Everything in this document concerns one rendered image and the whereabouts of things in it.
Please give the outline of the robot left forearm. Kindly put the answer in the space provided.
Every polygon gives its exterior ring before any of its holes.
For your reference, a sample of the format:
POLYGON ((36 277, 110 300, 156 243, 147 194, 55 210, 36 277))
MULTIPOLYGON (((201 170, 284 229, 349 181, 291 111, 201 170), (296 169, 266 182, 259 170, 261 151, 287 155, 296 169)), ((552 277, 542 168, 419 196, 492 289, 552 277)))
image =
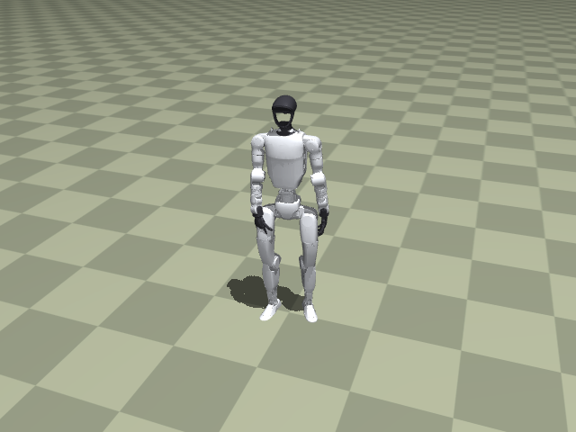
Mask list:
MULTIPOLYGON (((323 174, 323 173, 322 173, 323 174)), ((316 193, 316 200, 317 205, 319 206, 319 213, 322 208, 327 209, 327 213, 329 212, 329 205, 328 205, 328 195, 327 195, 327 183, 326 177, 323 174, 324 185, 314 186, 314 191, 316 193)))

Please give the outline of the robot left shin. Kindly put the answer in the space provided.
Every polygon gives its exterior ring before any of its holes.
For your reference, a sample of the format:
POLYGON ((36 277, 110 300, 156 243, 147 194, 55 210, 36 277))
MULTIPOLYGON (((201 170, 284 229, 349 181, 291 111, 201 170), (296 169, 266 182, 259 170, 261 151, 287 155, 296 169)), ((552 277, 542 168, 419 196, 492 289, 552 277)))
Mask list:
POLYGON ((307 301, 312 305, 312 292, 316 283, 316 266, 310 266, 307 271, 301 270, 301 281, 304 288, 304 299, 307 306, 307 301))

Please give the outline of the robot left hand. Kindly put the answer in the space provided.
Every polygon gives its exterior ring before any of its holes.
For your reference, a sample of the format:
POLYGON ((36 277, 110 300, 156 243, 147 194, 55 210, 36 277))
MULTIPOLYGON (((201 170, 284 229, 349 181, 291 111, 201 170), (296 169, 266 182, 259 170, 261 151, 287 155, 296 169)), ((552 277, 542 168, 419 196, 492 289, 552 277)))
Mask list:
POLYGON ((327 219, 329 216, 329 212, 327 213, 327 209, 322 208, 320 210, 319 216, 321 217, 321 224, 318 226, 318 237, 321 236, 324 233, 324 229, 326 228, 327 225, 327 219))

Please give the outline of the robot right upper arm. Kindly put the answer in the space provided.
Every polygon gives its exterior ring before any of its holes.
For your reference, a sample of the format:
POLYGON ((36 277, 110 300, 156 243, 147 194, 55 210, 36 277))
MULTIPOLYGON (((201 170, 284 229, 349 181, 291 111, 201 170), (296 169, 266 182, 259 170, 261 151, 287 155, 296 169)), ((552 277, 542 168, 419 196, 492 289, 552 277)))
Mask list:
POLYGON ((251 140, 252 147, 252 182, 263 183, 266 179, 266 171, 263 171, 265 158, 264 142, 267 133, 259 133, 251 140))

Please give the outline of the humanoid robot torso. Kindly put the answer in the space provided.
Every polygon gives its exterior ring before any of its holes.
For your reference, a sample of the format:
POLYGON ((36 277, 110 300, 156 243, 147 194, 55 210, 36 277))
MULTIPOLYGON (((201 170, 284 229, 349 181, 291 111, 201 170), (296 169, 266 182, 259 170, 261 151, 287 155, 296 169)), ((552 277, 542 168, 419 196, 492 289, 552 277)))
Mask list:
POLYGON ((294 189, 298 188, 307 170, 307 153, 304 147, 305 132, 300 129, 289 136, 280 136, 278 130, 271 130, 265 136, 265 157, 267 172, 276 188, 281 188, 275 199, 275 217, 284 220, 299 219, 301 197, 294 189))

